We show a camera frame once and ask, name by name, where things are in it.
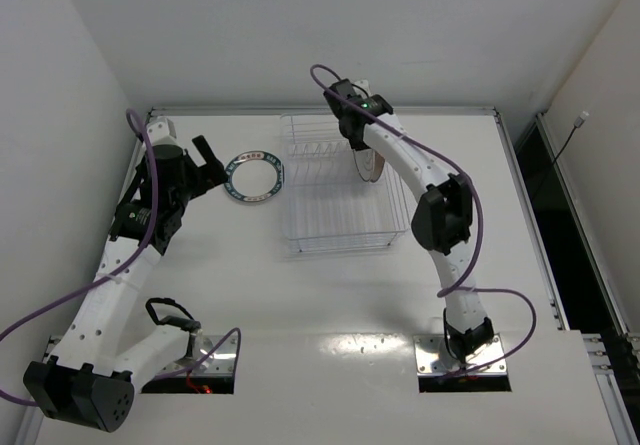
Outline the metal base plate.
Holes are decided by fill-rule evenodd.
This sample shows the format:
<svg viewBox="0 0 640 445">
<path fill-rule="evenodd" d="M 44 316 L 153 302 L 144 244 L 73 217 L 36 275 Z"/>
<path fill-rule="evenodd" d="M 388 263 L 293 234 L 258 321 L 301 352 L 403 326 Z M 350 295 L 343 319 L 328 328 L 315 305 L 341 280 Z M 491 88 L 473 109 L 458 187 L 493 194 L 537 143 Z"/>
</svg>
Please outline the metal base plate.
<svg viewBox="0 0 640 445">
<path fill-rule="evenodd" d="M 446 349 L 442 335 L 428 334 L 413 337 L 417 374 L 422 377 L 440 377 L 464 368 L 480 377 L 506 377 L 508 369 L 504 347 L 499 334 L 466 357 L 462 365 Z"/>
<path fill-rule="evenodd" d="M 239 345 L 240 340 L 235 333 L 225 340 L 218 335 L 200 336 L 195 339 L 191 355 L 176 361 L 173 369 L 185 369 L 199 362 L 191 370 L 195 375 L 231 375 L 236 368 Z"/>
</svg>

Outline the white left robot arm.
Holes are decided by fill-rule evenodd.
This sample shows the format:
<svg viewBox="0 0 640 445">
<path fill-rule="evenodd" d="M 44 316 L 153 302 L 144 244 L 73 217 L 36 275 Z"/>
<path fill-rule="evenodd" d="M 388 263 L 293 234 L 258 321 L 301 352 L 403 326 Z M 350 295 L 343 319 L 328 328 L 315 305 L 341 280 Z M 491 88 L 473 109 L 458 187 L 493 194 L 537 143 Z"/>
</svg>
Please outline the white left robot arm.
<svg viewBox="0 0 640 445">
<path fill-rule="evenodd" d="M 42 361 L 31 362 L 23 384 L 50 419 L 104 432 L 120 428 L 134 399 L 174 363 L 193 366 L 201 324 L 186 313 L 150 315 L 153 331 L 124 352 L 125 325 L 154 267 L 182 225 L 189 203 L 228 180 L 202 135 L 192 140 L 203 162 L 180 145 L 166 118 L 134 124 L 143 157 L 118 203 L 96 287 L 85 293 L 67 331 Z"/>
</svg>

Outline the aluminium frame rail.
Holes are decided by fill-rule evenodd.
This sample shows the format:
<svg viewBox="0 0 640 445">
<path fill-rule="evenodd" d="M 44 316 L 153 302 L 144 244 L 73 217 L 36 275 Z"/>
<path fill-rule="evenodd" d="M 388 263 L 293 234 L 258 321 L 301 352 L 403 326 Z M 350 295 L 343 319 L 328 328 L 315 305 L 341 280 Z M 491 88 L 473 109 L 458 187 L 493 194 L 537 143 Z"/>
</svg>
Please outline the aluminium frame rail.
<svg viewBox="0 0 640 445">
<path fill-rule="evenodd" d="M 639 336 L 599 263 L 541 119 L 511 144 L 494 115 L 557 327 L 581 335 L 617 443 L 639 441 Z"/>
</svg>

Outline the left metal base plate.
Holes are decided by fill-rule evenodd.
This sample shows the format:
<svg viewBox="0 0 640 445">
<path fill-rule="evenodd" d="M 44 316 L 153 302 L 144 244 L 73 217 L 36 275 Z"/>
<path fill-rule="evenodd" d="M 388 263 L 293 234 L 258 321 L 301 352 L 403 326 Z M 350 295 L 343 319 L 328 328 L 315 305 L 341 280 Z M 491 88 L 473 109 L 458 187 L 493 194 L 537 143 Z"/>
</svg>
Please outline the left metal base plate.
<svg viewBox="0 0 640 445">
<path fill-rule="evenodd" d="M 195 375 L 231 375 L 236 368 L 239 345 L 240 340 L 235 333 L 225 340 L 218 335 L 200 336 L 195 339 L 191 355 L 176 361 L 173 369 L 185 369 L 199 362 L 191 370 Z"/>
</svg>

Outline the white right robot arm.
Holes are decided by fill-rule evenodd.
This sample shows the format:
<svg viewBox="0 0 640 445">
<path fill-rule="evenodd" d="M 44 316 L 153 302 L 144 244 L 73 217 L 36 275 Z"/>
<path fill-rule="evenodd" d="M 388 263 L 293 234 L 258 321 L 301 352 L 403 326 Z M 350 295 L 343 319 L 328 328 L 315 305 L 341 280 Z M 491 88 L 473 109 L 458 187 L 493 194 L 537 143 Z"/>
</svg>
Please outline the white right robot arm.
<svg viewBox="0 0 640 445">
<path fill-rule="evenodd" d="M 347 79 L 324 92 L 339 130 L 356 151 L 372 150 L 407 185 L 417 206 L 411 231 L 429 253 L 445 300 L 445 344 L 463 364 L 493 340 L 493 325 L 475 290 L 472 269 L 478 254 L 468 241 L 473 224 L 473 187 L 460 171 L 439 166 L 433 154 L 406 134 L 393 108 L 379 95 L 360 96 Z"/>
</svg>

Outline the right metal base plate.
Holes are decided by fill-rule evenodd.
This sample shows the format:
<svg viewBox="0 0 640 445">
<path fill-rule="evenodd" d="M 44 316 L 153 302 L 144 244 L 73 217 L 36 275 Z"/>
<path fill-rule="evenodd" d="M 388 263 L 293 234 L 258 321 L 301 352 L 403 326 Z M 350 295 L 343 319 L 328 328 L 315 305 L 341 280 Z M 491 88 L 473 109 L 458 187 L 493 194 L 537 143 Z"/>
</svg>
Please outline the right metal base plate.
<svg viewBox="0 0 640 445">
<path fill-rule="evenodd" d="M 462 365 L 446 349 L 442 335 L 428 334 L 413 337 L 417 374 L 422 377 L 440 377 L 464 368 L 480 377 L 506 377 L 508 369 L 504 347 L 499 334 L 466 357 Z"/>
</svg>

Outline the orange sunburst plate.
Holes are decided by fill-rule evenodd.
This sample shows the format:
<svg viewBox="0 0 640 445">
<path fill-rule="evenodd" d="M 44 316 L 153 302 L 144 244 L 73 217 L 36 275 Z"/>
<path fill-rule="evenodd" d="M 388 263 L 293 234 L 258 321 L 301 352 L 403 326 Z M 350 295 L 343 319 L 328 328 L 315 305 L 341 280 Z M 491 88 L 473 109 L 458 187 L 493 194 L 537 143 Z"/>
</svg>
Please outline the orange sunburst plate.
<svg viewBox="0 0 640 445">
<path fill-rule="evenodd" d="M 380 155 L 378 152 L 375 152 L 374 153 L 374 169 L 371 176 L 371 180 L 373 182 L 377 182 L 380 179 L 384 171 L 384 166 L 385 166 L 384 157 Z"/>
</svg>

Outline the green rimmed white plate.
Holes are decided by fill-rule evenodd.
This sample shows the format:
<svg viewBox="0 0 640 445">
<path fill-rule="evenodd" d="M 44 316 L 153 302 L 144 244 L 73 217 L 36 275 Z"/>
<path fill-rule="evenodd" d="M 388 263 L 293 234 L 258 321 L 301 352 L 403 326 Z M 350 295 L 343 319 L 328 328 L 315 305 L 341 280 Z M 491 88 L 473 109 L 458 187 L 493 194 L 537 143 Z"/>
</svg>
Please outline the green rimmed white plate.
<svg viewBox="0 0 640 445">
<path fill-rule="evenodd" d="M 284 185 L 284 165 L 279 157 L 262 150 L 243 152 L 226 167 L 227 194 L 243 204 L 259 204 L 275 197 Z"/>
</svg>

